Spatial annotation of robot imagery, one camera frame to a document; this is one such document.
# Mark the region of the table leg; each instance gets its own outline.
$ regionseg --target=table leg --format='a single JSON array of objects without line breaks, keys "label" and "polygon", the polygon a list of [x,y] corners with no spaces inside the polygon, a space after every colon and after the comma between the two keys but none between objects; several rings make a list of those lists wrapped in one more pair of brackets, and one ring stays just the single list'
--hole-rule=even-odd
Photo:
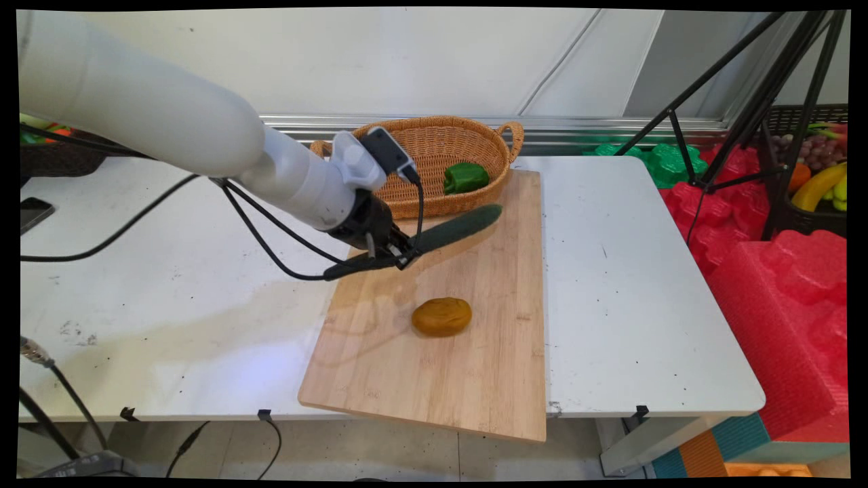
[{"label": "table leg", "polygon": [[[611,445],[611,436],[601,436],[603,452],[600,455],[604,476],[627,476],[679,445],[726,420],[727,417],[653,417],[636,427],[630,434]],[[598,432],[613,432],[610,422],[621,419],[598,419]]]}]

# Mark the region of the yellow banana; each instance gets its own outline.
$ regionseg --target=yellow banana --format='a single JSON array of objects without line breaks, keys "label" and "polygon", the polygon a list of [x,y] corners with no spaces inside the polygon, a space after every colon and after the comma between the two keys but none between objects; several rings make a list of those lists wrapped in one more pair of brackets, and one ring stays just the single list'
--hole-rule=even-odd
[{"label": "yellow banana", "polygon": [[807,212],[817,209],[819,200],[847,175],[847,163],[826,168],[817,173],[792,196],[792,204]]},{"label": "yellow banana", "polygon": [[847,201],[847,175],[841,178],[841,181],[835,185],[832,192],[834,193],[835,200]]}]

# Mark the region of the floor tile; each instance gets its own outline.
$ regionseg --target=floor tile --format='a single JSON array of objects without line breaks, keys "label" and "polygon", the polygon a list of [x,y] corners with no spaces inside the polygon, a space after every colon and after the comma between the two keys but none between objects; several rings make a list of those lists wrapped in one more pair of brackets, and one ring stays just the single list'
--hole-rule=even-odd
[{"label": "floor tile", "polygon": [[[462,432],[462,481],[603,479],[593,419],[549,419],[544,444],[525,444]],[[645,478],[642,470],[628,478]]]},{"label": "floor tile", "polygon": [[[119,422],[108,448],[133,460],[143,477],[162,478],[178,448],[201,422]],[[211,422],[172,472],[172,478],[217,478],[234,422]]]},{"label": "floor tile", "polygon": [[[264,479],[457,481],[457,434],[372,419],[277,422],[283,448]],[[221,478],[256,479],[277,446],[265,422],[236,422]]]}]

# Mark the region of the orange fruit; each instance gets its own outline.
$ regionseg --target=orange fruit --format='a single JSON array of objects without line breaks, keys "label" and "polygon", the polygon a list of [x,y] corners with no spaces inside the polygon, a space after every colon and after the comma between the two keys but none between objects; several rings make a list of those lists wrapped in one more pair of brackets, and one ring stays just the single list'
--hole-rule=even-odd
[{"label": "orange fruit", "polygon": [[792,171],[792,178],[790,178],[790,186],[787,188],[791,194],[796,193],[799,188],[802,188],[802,185],[808,182],[811,179],[811,169],[808,168],[808,165],[802,164],[800,162],[796,163],[796,168]]}]

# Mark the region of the smartphone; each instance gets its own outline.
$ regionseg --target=smartphone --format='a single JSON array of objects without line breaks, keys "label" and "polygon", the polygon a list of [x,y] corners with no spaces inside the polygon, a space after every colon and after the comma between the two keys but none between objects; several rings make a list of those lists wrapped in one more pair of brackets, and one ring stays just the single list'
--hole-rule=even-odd
[{"label": "smartphone", "polygon": [[21,235],[54,213],[54,206],[32,196],[21,202]]}]

